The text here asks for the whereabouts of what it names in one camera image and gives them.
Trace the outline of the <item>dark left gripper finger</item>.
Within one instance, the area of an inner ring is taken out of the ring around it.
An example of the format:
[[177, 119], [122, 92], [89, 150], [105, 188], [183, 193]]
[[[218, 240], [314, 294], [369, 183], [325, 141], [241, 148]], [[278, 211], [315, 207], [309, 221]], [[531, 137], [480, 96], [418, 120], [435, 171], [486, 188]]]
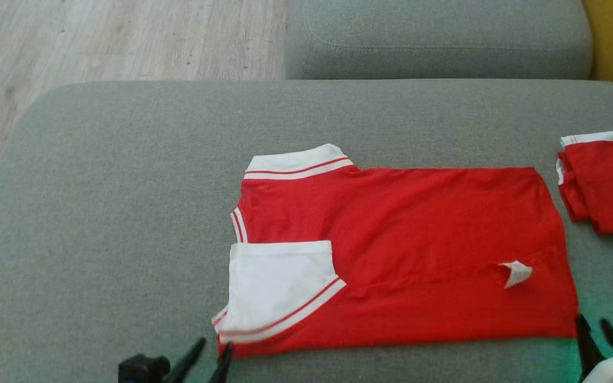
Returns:
[[209, 379], [209, 383], [226, 383], [234, 354], [234, 347], [235, 345], [232, 342], [224, 344], [221, 354], [217, 359], [217, 367]]
[[164, 382], [185, 382], [190, 371], [192, 371], [192, 368], [200, 359], [205, 347], [206, 339], [199, 338], [180, 361], [170, 369], [170, 373], [164, 378]]

